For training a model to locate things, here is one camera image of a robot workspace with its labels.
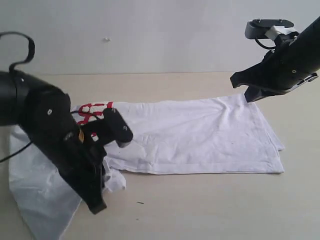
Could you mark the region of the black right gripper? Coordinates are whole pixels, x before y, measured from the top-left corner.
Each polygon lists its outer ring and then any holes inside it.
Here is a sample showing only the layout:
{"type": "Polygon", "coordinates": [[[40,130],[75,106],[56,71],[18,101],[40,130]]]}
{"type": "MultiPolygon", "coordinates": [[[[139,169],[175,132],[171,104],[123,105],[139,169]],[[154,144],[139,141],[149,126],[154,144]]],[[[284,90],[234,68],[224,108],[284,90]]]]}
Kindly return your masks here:
{"type": "Polygon", "coordinates": [[[230,77],[233,88],[249,86],[244,93],[247,103],[285,95],[316,78],[320,68],[319,37],[277,37],[274,43],[275,49],[262,62],[230,77]]]}

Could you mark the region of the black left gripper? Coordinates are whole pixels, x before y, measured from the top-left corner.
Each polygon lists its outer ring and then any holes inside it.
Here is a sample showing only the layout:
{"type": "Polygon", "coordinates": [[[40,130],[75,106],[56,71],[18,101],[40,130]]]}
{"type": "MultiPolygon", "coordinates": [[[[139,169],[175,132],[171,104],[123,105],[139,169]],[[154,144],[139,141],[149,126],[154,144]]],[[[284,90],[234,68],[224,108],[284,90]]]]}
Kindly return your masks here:
{"type": "Polygon", "coordinates": [[[107,208],[102,195],[102,160],[106,152],[73,117],[32,120],[27,125],[27,135],[94,215],[107,208]]]}

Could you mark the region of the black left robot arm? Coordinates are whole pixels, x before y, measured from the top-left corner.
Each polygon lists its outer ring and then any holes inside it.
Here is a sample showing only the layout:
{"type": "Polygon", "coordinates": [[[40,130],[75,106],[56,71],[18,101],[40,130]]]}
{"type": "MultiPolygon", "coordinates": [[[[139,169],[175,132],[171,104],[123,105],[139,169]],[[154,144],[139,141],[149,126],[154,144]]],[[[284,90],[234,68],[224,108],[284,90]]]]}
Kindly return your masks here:
{"type": "Polygon", "coordinates": [[[76,123],[68,94],[21,71],[2,71],[0,124],[18,125],[93,214],[106,209],[102,194],[106,152],[76,123]]]}

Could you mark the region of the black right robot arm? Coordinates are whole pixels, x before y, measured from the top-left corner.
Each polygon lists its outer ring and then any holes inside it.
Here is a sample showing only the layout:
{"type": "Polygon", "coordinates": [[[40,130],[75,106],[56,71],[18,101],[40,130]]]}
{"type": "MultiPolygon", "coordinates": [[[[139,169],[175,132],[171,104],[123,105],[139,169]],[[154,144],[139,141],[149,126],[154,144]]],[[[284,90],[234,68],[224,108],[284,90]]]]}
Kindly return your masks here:
{"type": "Polygon", "coordinates": [[[260,63],[230,77],[233,88],[247,86],[248,103],[285,95],[318,77],[319,19],[302,32],[289,20],[253,19],[247,22],[245,37],[267,50],[260,63]]]}

